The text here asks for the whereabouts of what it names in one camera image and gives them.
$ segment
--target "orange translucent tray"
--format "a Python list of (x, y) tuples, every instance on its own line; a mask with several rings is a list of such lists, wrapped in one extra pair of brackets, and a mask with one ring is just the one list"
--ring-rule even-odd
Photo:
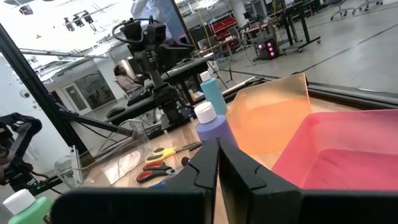
[(239, 148), (267, 167), (311, 114), (304, 73), (241, 90), (227, 113)]

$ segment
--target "door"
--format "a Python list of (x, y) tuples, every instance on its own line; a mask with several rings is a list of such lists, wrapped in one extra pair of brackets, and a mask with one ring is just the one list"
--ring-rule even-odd
[(70, 104), (74, 107), (76, 112), (80, 114), (87, 114), (91, 111), (89, 104), (75, 83), (64, 86), (62, 91), (67, 96)]

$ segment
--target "floor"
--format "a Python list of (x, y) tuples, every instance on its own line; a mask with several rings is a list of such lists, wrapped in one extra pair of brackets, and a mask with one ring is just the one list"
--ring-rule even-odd
[[(358, 6), (362, 0), (347, 0), (343, 7)], [(271, 61), (261, 61), (253, 66), (248, 58), (254, 58), (252, 49), (240, 51), (234, 54), (236, 62), (231, 64), (221, 63), (220, 69), (232, 71), (250, 72), (263, 75), (283, 77), (294, 72), (305, 72), (309, 81), (327, 83), (333, 85), (350, 86), (372, 91), (386, 91), (398, 93), (395, 88), (398, 83), (398, 63), (396, 62), (395, 50), (398, 50), (398, 3), (393, 2), (383, 6), (372, 4), (369, 12), (357, 11), (355, 16), (349, 12), (344, 18), (336, 16), (330, 21), (330, 16), (336, 8), (326, 9), (307, 19), (310, 37), (321, 36), (321, 44), (311, 44), (304, 48), (300, 54), (297, 51), (288, 52), (287, 55), (278, 57)], [(303, 38), (300, 23), (296, 23), (298, 36)], [(279, 36), (285, 37), (284, 30), (278, 32)], [(220, 71), (225, 85), (229, 88), (251, 78), (250, 75), (233, 73), (233, 80), (229, 80), (229, 72)], [(226, 87), (219, 80), (222, 90)], [(89, 113), (87, 116), (104, 120), (105, 114), (116, 105), (125, 105), (125, 101), (112, 102), (99, 110)], [(84, 127), (73, 125), (81, 134), (83, 141), (94, 147), (104, 142), (99, 137)], [(107, 136), (109, 133), (97, 130)], [(61, 192), (67, 191), (65, 185), (56, 187)], [(0, 187), (0, 201), (3, 201), (12, 190), (8, 187)], [(52, 200), (57, 194), (47, 191), (38, 195), (45, 195)], [(0, 205), (0, 224), (7, 223), (10, 214)]]

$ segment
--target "red storage bin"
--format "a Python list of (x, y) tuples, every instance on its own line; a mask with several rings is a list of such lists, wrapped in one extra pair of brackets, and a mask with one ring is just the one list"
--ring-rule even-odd
[(307, 116), (272, 171), (303, 189), (398, 190), (398, 110)]

